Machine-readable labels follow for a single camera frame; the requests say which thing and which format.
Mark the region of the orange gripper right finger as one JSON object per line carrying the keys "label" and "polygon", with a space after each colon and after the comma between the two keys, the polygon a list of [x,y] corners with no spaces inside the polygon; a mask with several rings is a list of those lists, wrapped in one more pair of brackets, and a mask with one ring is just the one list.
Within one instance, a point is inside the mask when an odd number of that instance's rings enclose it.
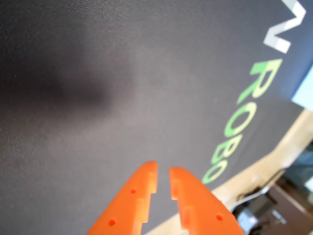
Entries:
{"label": "orange gripper right finger", "polygon": [[178,203],[181,228],[190,235],[242,235],[234,215],[193,174],[170,168],[172,200]]}

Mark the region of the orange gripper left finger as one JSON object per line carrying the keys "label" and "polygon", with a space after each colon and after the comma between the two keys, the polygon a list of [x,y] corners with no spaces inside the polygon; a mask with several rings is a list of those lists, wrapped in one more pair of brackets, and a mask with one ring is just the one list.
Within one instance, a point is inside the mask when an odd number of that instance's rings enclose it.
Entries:
{"label": "orange gripper left finger", "polygon": [[148,222],[151,195],[157,192],[158,165],[144,163],[102,212],[89,235],[140,235]]}

